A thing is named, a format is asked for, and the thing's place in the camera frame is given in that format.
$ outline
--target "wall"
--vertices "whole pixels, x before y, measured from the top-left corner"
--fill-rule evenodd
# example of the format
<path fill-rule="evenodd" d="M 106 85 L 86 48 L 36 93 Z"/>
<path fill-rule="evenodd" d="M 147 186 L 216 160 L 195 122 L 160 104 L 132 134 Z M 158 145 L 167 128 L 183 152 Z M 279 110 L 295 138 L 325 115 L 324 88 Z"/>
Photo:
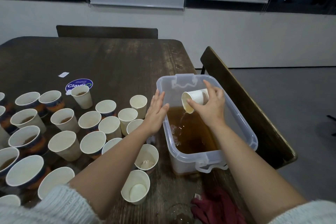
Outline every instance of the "wall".
<path fill-rule="evenodd" d="M 183 43 L 195 68 L 202 67 L 207 46 L 228 67 L 336 65 L 336 16 L 0 0 L 0 44 L 19 36 L 57 36 L 59 24 L 157 28 L 159 38 Z"/>

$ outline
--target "empty paper cup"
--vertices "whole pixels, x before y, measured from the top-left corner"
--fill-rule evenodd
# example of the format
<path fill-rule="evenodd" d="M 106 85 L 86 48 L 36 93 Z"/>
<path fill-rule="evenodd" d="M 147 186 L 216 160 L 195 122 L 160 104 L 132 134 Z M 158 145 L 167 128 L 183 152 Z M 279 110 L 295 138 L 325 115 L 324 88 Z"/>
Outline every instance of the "empty paper cup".
<path fill-rule="evenodd" d="M 99 122 L 102 120 L 102 115 L 97 111 L 86 112 L 79 120 L 78 124 L 85 130 L 86 133 L 98 131 Z"/>
<path fill-rule="evenodd" d="M 71 90 L 71 95 L 82 109 L 88 109 L 93 105 L 90 88 L 86 85 L 73 88 Z"/>
<path fill-rule="evenodd" d="M 73 131 L 62 131 L 54 135 L 48 143 L 48 148 L 66 161 L 75 161 L 82 155 L 76 133 Z"/>
<path fill-rule="evenodd" d="M 121 190 L 121 195 L 127 202 L 140 205 L 146 199 L 151 182 L 149 176 L 142 170 L 133 170 Z"/>
<path fill-rule="evenodd" d="M 70 108 L 64 108 L 55 112 L 50 121 L 62 131 L 73 131 L 78 133 L 81 129 L 78 125 L 75 113 Z"/>
<path fill-rule="evenodd" d="M 0 126 L 8 133 L 12 134 L 18 128 L 11 124 L 11 117 L 15 111 L 6 111 L 4 106 L 0 106 Z"/>
<path fill-rule="evenodd" d="M 144 120 L 141 119 L 131 121 L 126 128 L 127 133 L 130 134 L 131 132 L 133 132 L 138 126 L 143 123 L 143 121 Z"/>
<path fill-rule="evenodd" d="M 106 143 L 106 135 L 101 131 L 94 131 L 83 137 L 80 148 L 91 158 L 97 159 L 102 155 L 102 149 Z"/>
<path fill-rule="evenodd" d="M 50 173 L 50 167 L 44 164 L 39 155 L 32 155 L 21 159 L 7 173 L 6 183 L 20 189 L 37 189 L 44 177 Z"/>
<path fill-rule="evenodd" d="M 112 140 L 108 141 L 101 151 L 102 154 L 107 152 L 109 149 L 111 149 L 113 146 L 115 146 L 117 143 L 119 143 L 122 140 L 122 138 L 113 138 Z"/>
<path fill-rule="evenodd" d="M 113 100 L 103 100 L 96 104 L 96 111 L 100 112 L 101 118 L 116 115 L 117 104 Z"/>
<path fill-rule="evenodd" d="M 41 182 L 37 195 L 40 200 L 57 185 L 67 184 L 72 178 L 75 177 L 75 172 L 69 167 L 60 167 L 50 172 Z"/>
<path fill-rule="evenodd" d="M 151 144 L 144 144 L 136 158 L 134 164 L 137 168 L 145 171 L 148 175 L 154 171 L 154 167 L 159 160 L 157 148 Z"/>
<path fill-rule="evenodd" d="M 24 109 L 17 112 L 10 119 L 11 124 L 17 126 L 18 128 L 24 128 L 27 126 L 35 125 L 38 126 L 42 133 L 46 132 L 43 121 L 41 120 L 39 114 L 35 109 Z"/>
<path fill-rule="evenodd" d="M 14 104 L 9 102 L 5 93 L 0 92 L 0 105 L 6 108 L 6 111 L 15 111 Z"/>
<path fill-rule="evenodd" d="M 62 93 L 58 90 L 51 90 L 43 93 L 39 98 L 50 112 L 57 112 L 65 107 Z"/>
<path fill-rule="evenodd" d="M 39 102 L 40 93 L 38 92 L 28 92 L 19 96 L 15 100 L 15 104 L 23 107 L 24 109 L 33 108 L 35 109 L 41 118 L 48 114 L 48 110 L 43 103 Z"/>
<path fill-rule="evenodd" d="M 48 144 L 38 126 L 20 128 L 8 140 L 10 147 L 18 148 L 25 154 L 43 155 L 48 151 Z"/>
<path fill-rule="evenodd" d="M 0 197 L 0 205 L 20 206 L 21 200 L 17 195 L 6 195 Z"/>
<path fill-rule="evenodd" d="M 132 121 L 135 120 L 138 116 L 138 112 L 137 110 L 133 109 L 133 108 L 125 108 L 122 109 L 119 113 L 118 113 L 118 118 L 120 120 L 120 128 L 121 128 L 121 132 L 123 133 L 124 136 L 127 136 L 127 125 Z"/>
<path fill-rule="evenodd" d="M 106 117 L 99 123 L 98 129 L 105 133 L 107 141 L 121 137 L 120 120 L 118 117 Z"/>
<path fill-rule="evenodd" d="M 11 136 L 6 132 L 5 129 L 3 129 L 2 126 L 0 126 L 0 146 L 3 148 L 8 147 L 8 139 Z"/>
<path fill-rule="evenodd" d="M 8 147 L 0 150 L 0 177 L 4 177 L 8 171 L 19 161 L 18 149 Z"/>
<path fill-rule="evenodd" d="M 143 95 L 135 95 L 129 103 L 133 109 L 137 110 L 137 119 L 144 119 L 146 116 L 147 98 Z"/>
<path fill-rule="evenodd" d="M 200 105 L 205 105 L 209 101 L 208 89 L 183 92 L 182 105 L 187 113 L 193 113 L 194 109 L 187 103 L 187 99 L 192 99 Z"/>

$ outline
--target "dark wooden table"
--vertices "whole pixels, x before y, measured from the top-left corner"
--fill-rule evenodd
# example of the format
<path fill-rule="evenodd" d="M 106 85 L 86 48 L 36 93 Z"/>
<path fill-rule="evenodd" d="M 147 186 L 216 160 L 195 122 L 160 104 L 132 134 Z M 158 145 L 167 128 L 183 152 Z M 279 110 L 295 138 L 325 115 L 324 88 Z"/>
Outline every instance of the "dark wooden table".
<path fill-rule="evenodd" d="M 69 72 L 69 75 L 58 77 L 63 72 Z M 59 90 L 77 118 L 94 110 L 95 104 L 105 99 L 117 103 L 117 112 L 130 107 L 129 100 L 133 95 L 141 94 L 151 99 L 158 78 L 177 73 L 195 73 L 183 44 L 177 40 L 19 37 L 0 46 L 1 92 L 14 101 L 30 91 L 42 94 Z M 94 106 L 87 110 L 82 110 L 73 97 L 65 95 L 65 86 L 80 78 L 93 81 L 90 92 Z M 59 132 L 50 123 L 50 115 L 44 122 L 46 137 L 51 138 Z M 77 136 L 81 140 L 83 132 Z M 150 177 L 145 202 L 135 206 L 120 195 L 111 207 L 108 223 L 193 223 L 190 201 L 194 194 L 217 185 L 229 193 L 247 223 L 254 223 L 229 170 L 178 177 L 172 171 L 163 128 L 156 140 L 160 158 Z M 90 162 L 92 160 L 83 154 L 72 163 L 58 159 L 51 168 L 69 166 L 78 173 Z M 38 202 L 36 194 L 36 191 L 21 192 L 28 201 L 27 206 Z"/>

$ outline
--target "person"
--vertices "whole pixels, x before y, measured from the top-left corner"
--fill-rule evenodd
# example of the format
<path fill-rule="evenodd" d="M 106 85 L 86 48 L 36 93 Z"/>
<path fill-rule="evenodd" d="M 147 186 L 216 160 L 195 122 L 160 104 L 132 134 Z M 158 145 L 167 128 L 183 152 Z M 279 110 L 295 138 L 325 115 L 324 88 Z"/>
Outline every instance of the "person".
<path fill-rule="evenodd" d="M 335 223 L 336 204 L 307 200 L 256 154 L 225 123 L 222 89 L 204 81 L 209 101 L 189 105 L 208 125 L 225 154 L 237 186 L 258 224 Z M 54 188 L 36 207 L 0 206 L 0 223 L 101 223 L 120 195 L 146 139 L 156 133 L 169 104 L 157 90 L 144 122 L 118 144 L 76 175 Z"/>

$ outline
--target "plastic container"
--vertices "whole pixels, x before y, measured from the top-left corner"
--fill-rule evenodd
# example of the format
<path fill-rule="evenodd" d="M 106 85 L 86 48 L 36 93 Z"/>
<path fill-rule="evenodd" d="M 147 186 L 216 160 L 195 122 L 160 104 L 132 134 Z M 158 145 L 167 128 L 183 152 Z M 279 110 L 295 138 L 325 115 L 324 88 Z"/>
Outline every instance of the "plastic container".
<path fill-rule="evenodd" d="M 163 76 L 157 80 L 156 86 L 160 92 L 166 92 L 163 104 L 169 103 L 171 107 L 182 106 L 182 93 L 185 91 L 204 89 L 205 85 L 203 80 L 207 80 L 212 85 L 223 89 L 215 78 L 205 74 L 176 74 Z M 258 148 L 258 139 L 256 135 L 225 91 L 224 94 L 224 116 L 226 124 L 255 151 Z M 170 161 L 175 174 L 183 175 L 194 173 L 196 171 L 209 173 L 214 167 L 223 170 L 228 168 L 221 150 L 193 154 L 180 152 L 175 147 L 167 116 L 163 121 L 163 128 L 166 134 Z"/>

